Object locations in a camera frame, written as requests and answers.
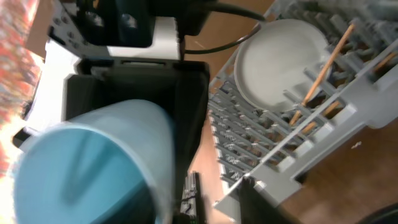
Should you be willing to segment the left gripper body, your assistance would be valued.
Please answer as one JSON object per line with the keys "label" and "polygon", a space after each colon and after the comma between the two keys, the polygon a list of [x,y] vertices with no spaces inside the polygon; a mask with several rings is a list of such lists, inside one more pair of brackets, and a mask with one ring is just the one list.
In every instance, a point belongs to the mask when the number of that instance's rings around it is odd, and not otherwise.
{"label": "left gripper body", "polygon": [[139,169],[124,208],[150,198],[160,213],[178,210],[184,178],[199,147],[206,118],[209,70],[204,62],[89,60],[65,82],[65,119],[85,128],[76,160],[97,152],[86,174],[73,169],[65,186],[75,203],[100,170],[124,151]]}

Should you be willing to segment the grey round plate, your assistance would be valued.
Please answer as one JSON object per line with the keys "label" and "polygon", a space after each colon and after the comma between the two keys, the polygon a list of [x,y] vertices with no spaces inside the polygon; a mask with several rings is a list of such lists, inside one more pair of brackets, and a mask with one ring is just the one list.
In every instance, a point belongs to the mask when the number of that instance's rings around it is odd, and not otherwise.
{"label": "grey round plate", "polygon": [[238,49],[234,80],[241,96],[258,109],[292,110],[284,91],[305,97],[313,80],[304,71],[320,72],[330,56],[328,44],[321,30],[305,21],[282,19],[264,24]]}

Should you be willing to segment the blue cup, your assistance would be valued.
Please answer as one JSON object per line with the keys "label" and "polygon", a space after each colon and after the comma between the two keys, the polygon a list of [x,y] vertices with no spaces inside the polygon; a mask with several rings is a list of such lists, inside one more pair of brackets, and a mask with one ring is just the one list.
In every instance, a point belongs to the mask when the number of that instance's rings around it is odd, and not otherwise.
{"label": "blue cup", "polygon": [[174,124],[127,100],[25,140],[14,181],[18,223],[170,223]]}

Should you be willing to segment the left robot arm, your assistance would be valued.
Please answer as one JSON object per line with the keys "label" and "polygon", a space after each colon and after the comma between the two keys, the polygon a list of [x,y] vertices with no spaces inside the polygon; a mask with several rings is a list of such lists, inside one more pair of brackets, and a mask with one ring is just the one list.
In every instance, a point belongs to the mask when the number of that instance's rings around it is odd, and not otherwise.
{"label": "left robot arm", "polygon": [[200,145],[210,71],[186,61],[185,37],[198,35],[209,1],[56,1],[49,38],[80,58],[67,78],[61,119],[72,119],[124,100],[162,107],[174,125],[168,208],[182,195],[183,175]]}

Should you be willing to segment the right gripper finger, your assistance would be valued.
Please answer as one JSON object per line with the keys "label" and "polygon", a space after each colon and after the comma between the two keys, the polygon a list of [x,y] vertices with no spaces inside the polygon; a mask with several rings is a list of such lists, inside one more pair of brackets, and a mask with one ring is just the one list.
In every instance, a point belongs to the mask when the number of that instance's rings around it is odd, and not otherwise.
{"label": "right gripper finger", "polygon": [[255,188],[252,177],[244,177],[238,187],[242,224],[294,224],[300,223],[284,209],[275,207]]}

